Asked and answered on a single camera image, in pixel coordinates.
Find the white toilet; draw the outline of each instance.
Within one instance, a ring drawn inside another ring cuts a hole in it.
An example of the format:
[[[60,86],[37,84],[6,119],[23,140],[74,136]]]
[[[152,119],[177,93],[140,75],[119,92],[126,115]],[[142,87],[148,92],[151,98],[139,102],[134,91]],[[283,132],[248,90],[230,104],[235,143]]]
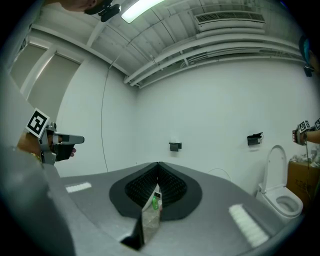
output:
[[[266,159],[263,183],[258,186],[256,198],[269,206],[284,223],[297,218],[304,206],[300,198],[286,188],[287,178],[285,150],[275,145]]]

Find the air conditioning vent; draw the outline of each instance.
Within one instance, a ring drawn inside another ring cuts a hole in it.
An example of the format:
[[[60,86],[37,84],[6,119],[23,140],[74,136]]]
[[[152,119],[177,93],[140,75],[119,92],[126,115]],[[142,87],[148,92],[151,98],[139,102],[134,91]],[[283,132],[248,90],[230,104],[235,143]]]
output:
[[[215,22],[221,20],[245,20],[265,23],[265,19],[260,13],[249,11],[215,11],[194,16],[198,24]]]
[[[264,29],[266,24],[262,14],[241,10],[207,12],[194,18],[201,32],[222,28]]]

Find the cardboard box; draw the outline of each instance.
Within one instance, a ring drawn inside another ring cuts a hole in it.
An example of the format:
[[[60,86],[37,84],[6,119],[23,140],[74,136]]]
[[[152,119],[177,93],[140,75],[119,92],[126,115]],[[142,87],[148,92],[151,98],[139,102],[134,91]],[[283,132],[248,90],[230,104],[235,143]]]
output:
[[[320,178],[320,168],[309,166],[306,162],[289,162],[286,187],[296,194],[303,202],[303,212],[306,211],[315,197]]]

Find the fluorescent light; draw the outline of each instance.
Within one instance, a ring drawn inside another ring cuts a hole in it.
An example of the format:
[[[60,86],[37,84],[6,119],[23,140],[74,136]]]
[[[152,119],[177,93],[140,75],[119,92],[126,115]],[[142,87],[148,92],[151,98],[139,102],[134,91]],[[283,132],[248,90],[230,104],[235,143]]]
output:
[[[164,0],[139,0],[132,5],[128,10],[121,15],[121,18],[126,22],[133,22],[138,16],[143,14],[145,11],[154,7],[155,5],[163,2]]]

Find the toilet lid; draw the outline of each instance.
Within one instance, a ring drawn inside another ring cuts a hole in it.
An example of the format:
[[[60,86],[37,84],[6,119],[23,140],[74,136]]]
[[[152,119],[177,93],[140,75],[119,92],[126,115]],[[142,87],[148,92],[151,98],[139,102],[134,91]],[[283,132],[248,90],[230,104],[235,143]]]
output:
[[[280,145],[275,145],[266,159],[262,192],[265,193],[275,188],[287,185],[287,157],[285,150]]]

